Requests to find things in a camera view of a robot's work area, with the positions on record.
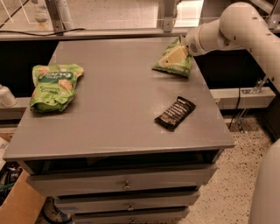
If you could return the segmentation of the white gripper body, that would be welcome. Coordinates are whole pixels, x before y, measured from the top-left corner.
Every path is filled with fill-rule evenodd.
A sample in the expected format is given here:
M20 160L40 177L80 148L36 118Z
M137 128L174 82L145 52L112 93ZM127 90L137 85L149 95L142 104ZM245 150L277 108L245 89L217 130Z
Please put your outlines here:
M188 53L192 56L200 56L207 54L207 50L205 50L202 44L200 43L201 29L201 26L191 28L183 37L183 45L185 46Z

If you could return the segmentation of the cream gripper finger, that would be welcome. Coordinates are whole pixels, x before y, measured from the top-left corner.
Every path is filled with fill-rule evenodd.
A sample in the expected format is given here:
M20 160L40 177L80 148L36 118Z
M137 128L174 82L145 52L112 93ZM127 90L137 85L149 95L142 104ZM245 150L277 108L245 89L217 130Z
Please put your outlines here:
M161 67L168 67L174 63L179 63L185 60L188 56L187 50L183 46L177 46L170 52L168 52L160 61Z

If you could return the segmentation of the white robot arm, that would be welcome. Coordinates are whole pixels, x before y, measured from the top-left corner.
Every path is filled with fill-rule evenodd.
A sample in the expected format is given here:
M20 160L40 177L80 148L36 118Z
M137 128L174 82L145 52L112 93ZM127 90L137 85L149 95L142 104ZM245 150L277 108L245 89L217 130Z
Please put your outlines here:
M249 3L229 5L218 19L185 32L181 43L192 56L215 50L245 49L280 90L280 38ZM248 224L280 224L280 139L262 159Z

